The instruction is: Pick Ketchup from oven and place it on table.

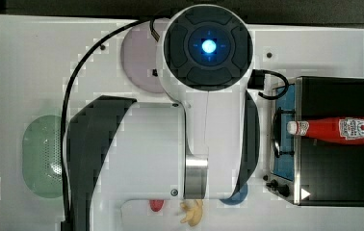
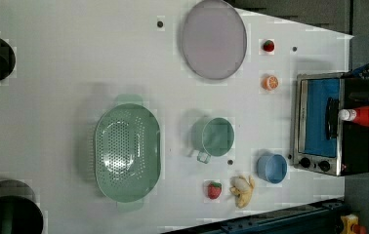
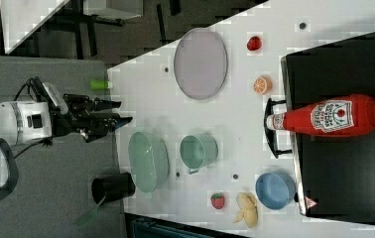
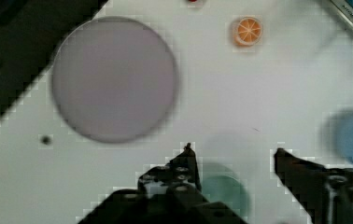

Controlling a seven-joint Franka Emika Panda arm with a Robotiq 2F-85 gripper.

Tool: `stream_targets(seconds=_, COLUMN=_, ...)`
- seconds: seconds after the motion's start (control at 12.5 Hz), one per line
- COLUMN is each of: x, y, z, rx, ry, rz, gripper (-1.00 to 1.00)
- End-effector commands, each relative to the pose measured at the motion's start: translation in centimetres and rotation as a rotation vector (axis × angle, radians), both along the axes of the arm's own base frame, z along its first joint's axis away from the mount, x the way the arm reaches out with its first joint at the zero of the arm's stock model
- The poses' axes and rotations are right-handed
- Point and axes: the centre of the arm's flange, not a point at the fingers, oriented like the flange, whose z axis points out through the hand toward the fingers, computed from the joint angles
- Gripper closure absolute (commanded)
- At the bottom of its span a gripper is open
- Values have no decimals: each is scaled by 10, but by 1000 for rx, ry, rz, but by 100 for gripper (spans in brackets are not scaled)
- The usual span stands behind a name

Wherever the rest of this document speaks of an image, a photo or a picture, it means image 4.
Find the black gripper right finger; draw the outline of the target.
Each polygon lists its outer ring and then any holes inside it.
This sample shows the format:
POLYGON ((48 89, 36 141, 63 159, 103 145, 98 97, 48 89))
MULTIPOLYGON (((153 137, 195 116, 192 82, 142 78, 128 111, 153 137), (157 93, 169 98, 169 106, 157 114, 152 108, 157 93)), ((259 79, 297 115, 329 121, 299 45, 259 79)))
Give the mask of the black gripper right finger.
POLYGON ((312 224, 353 224, 353 168, 326 168, 279 148, 275 174, 312 224))

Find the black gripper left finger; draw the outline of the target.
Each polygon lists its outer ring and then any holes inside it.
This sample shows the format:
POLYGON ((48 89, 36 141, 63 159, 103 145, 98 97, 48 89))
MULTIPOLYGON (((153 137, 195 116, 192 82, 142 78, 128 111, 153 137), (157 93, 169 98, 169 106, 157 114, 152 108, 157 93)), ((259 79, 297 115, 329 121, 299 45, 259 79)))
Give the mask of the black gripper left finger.
POLYGON ((196 154, 190 145, 137 180, 136 189, 119 189, 78 224, 247 224, 225 203, 202 194, 196 154))

